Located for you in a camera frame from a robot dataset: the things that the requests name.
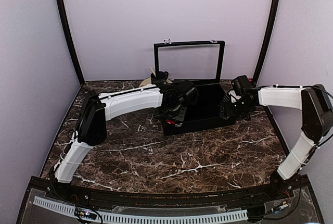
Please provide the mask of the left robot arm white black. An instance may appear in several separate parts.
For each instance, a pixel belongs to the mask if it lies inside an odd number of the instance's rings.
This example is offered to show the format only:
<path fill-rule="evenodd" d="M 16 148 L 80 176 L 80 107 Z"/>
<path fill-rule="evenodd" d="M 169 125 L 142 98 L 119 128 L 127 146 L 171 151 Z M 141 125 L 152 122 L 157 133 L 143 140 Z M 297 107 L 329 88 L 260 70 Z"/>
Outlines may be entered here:
<path fill-rule="evenodd" d="M 164 112 L 169 113 L 178 110 L 184 100 L 175 84 L 166 83 L 113 93 L 87 92 L 70 143 L 50 172 L 50 178 L 56 181 L 53 193 L 62 201 L 69 201 L 73 197 L 73 188 L 66 183 L 72 181 L 90 150 L 106 139 L 107 121 L 148 108 L 163 108 Z"/>

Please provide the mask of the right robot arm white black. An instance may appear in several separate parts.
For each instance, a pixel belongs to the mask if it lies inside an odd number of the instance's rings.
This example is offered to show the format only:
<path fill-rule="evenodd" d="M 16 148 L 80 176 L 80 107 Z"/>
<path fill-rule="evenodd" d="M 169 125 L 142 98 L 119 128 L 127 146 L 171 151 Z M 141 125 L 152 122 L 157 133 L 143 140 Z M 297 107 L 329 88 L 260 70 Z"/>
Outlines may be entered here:
<path fill-rule="evenodd" d="M 277 168 L 277 177 L 287 181 L 308 164 L 316 149 L 326 143 L 332 128 L 332 95 L 323 85 L 239 86 L 234 84 L 220 103 L 222 118 L 238 117 L 257 105 L 298 109 L 302 112 L 301 134 L 286 159 Z"/>

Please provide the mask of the black display box glass lid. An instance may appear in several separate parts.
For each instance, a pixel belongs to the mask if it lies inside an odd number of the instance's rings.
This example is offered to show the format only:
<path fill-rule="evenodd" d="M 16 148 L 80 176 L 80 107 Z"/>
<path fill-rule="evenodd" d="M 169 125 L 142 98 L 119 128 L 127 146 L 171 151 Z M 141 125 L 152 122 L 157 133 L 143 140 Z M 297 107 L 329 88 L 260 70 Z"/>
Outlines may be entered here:
<path fill-rule="evenodd" d="M 159 49 L 199 45 L 219 47 L 215 78 L 167 83 L 166 75 L 162 75 L 159 69 Z M 161 120 L 165 136 L 231 126 L 236 123 L 236 116 L 224 116 L 222 112 L 223 103 L 230 101 L 220 84 L 225 41 L 155 43 L 153 48 L 156 74 L 152 83 L 157 85 L 163 94 L 157 118 Z"/>

